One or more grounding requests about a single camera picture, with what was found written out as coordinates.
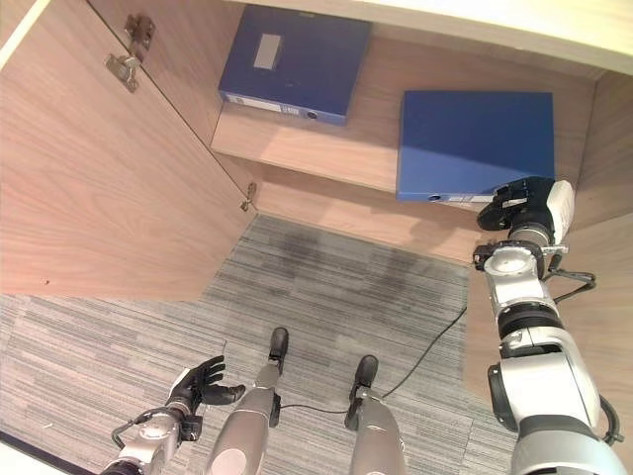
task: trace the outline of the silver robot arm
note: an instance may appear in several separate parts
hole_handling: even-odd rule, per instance
[[[223,361],[223,356],[217,356],[183,372],[172,386],[165,406],[145,411],[113,430],[112,439],[121,452],[101,475],[158,475],[181,442],[198,440],[203,422],[201,416],[196,416],[200,404],[231,404],[245,391],[243,385],[216,384],[223,379]],[[120,434],[132,426],[138,426],[136,437],[124,444]]]
[[[512,475],[626,475],[594,434],[600,396],[545,282],[546,256],[554,255],[552,269],[567,252],[561,241],[573,213],[568,182],[528,178],[499,189],[478,217],[485,230],[509,230],[508,240],[479,246],[473,257],[485,272],[501,339],[501,361],[488,372],[493,409],[518,432]],[[586,288],[595,285],[583,276]]]

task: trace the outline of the wooden panel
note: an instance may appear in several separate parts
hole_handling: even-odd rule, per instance
[[[587,79],[536,67],[374,39],[346,127],[226,104],[212,148],[394,193],[403,91],[552,91],[557,174],[575,184],[585,146],[593,85]]]
[[[232,178],[241,192],[246,195],[248,193],[248,185],[255,183],[257,188],[261,188],[263,179],[263,170],[260,163],[244,160],[236,156],[228,156],[222,153],[214,152],[214,157],[220,163],[222,168]],[[254,203],[257,202],[257,194],[255,194]]]
[[[2,71],[3,291],[195,298],[252,219],[84,2],[54,0]]]
[[[0,1],[0,47],[5,44],[36,0]]]
[[[470,262],[483,233],[473,213],[267,166],[260,213],[448,260]]]
[[[573,76],[585,77],[597,80],[604,74],[601,67],[581,64],[579,62],[568,61],[538,52],[528,51],[518,47],[504,47],[492,43],[478,42],[466,38],[453,37],[442,33],[415,30],[413,28],[395,27],[383,23],[375,23],[372,27],[372,34],[381,38],[399,40],[401,42],[417,43],[428,47],[446,48],[471,54],[503,59],[505,61],[527,64],[553,71],[571,74]]]
[[[248,0],[426,30],[633,74],[630,0]]]
[[[633,77],[597,83],[578,187],[576,229],[633,212]]]
[[[128,14],[156,26],[143,69],[205,143],[211,143],[222,98],[218,85],[243,6],[222,0],[89,0],[127,46]]]
[[[570,254],[563,260],[568,270],[590,271],[597,288],[560,303],[561,318],[578,344],[597,387],[615,406],[622,433],[633,429],[633,214],[570,233]],[[497,329],[487,301],[483,276],[471,281],[465,356],[465,382],[473,392],[487,398],[486,371],[498,361]],[[560,295],[570,284],[551,280],[552,295]],[[616,451],[629,469],[633,451],[627,443]]]

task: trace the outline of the gray carpet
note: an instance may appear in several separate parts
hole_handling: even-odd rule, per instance
[[[226,356],[226,381],[252,381],[270,332],[288,328],[284,404],[346,409],[363,354],[391,389],[466,302],[467,269],[258,217],[199,302],[3,296],[0,428],[99,472],[110,430],[164,402],[183,366]],[[388,404],[409,474],[505,473],[512,434],[461,384],[464,322]],[[200,474],[230,408],[206,408],[201,440],[164,473]],[[282,412],[264,474],[346,474],[354,434],[342,416]]]

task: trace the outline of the wooden shelf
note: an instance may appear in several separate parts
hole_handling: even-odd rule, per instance
[[[593,81],[383,38],[370,43],[345,127],[225,103],[212,149],[395,193],[400,107],[408,89],[552,92],[557,175],[577,183]]]
[[[633,74],[630,0],[248,0],[247,3],[425,30]]]
[[[480,230],[470,211],[400,203],[385,192],[262,166],[255,206],[263,214],[461,264],[471,263],[480,240],[506,236]]]

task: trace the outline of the metal hinge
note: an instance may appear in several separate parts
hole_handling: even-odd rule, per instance
[[[257,193],[257,183],[250,182],[248,184],[248,189],[246,190],[246,200],[241,202],[239,208],[241,211],[248,211],[248,207],[253,204],[253,200],[255,199],[255,194]]]
[[[135,92],[138,88],[136,69],[149,51],[156,27],[149,17],[139,14],[135,17],[128,15],[124,29],[132,40],[128,47],[130,54],[123,56],[109,54],[106,58],[106,67],[123,82],[130,92]]]

